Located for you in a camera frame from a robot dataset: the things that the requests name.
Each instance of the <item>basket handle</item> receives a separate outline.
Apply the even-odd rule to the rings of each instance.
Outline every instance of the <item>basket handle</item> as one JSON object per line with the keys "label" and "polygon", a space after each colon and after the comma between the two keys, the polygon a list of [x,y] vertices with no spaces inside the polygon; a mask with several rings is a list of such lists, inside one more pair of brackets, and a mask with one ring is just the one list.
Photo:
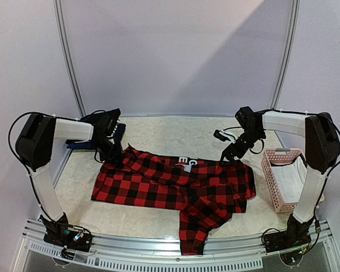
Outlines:
{"label": "basket handle", "polygon": [[275,153],[277,153],[277,152],[289,153],[290,151],[291,151],[291,149],[289,149],[289,148],[276,148]]}

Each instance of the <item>red and black plaid fabric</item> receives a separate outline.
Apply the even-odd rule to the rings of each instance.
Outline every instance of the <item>red and black plaid fabric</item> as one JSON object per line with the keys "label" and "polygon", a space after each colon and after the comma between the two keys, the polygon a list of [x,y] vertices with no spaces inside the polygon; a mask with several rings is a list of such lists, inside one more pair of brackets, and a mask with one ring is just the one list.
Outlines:
{"label": "red and black plaid fabric", "polygon": [[121,163],[105,163],[92,200],[180,210],[181,253],[203,254],[208,233],[244,213],[256,195],[251,167],[157,156],[128,147]]}

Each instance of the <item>pink basket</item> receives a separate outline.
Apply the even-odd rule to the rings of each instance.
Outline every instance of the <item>pink basket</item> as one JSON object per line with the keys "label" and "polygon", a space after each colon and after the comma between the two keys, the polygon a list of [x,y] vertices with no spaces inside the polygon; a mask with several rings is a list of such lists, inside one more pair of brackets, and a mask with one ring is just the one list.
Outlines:
{"label": "pink basket", "polygon": [[[266,177],[276,213],[292,212],[298,202],[285,203],[283,201],[282,195],[277,185],[277,180],[273,175],[271,163],[276,165],[291,164],[299,155],[304,156],[302,150],[298,148],[266,149],[263,153],[262,169]],[[324,195],[322,195],[320,201],[324,201],[324,199]]]}

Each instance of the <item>white cloth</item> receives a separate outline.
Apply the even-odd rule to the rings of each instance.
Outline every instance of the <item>white cloth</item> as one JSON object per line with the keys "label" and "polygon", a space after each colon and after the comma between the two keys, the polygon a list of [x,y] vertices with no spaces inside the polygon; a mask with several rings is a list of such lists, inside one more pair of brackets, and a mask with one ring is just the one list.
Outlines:
{"label": "white cloth", "polygon": [[298,202],[306,179],[306,167],[301,157],[285,166],[272,166],[273,175],[285,203]]}

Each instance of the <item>vertical metal strip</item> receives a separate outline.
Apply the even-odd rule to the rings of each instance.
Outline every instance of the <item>vertical metal strip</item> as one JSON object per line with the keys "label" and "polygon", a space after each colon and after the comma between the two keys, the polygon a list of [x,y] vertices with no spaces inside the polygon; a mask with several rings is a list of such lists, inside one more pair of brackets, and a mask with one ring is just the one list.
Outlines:
{"label": "vertical metal strip", "polygon": [[74,73],[74,68],[73,68],[72,58],[70,55],[67,33],[66,33],[66,28],[65,28],[65,23],[64,23],[63,8],[62,8],[61,0],[54,0],[54,10],[56,12],[59,38],[62,44],[63,56],[64,56],[65,64],[67,67],[69,80],[72,86],[74,99],[77,103],[78,111],[80,115],[83,117],[86,115],[86,110],[84,108],[82,96],[80,94],[78,82],[77,82],[77,79]]}
{"label": "vertical metal strip", "polygon": [[286,46],[284,47],[281,70],[280,70],[279,75],[278,75],[277,86],[276,86],[276,90],[275,90],[273,98],[272,98],[271,108],[277,107],[278,100],[279,100],[279,97],[281,95],[281,89],[282,89],[283,82],[284,82],[284,79],[285,79],[285,76],[286,76],[288,62],[289,62],[290,56],[291,56],[292,44],[294,43],[294,37],[295,37],[295,31],[296,31],[296,22],[297,22],[297,17],[298,17],[298,13],[299,13],[299,6],[300,6],[300,0],[294,0],[293,3],[292,3],[290,23],[288,24],[288,35],[287,35],[287,38],[286,38]]}

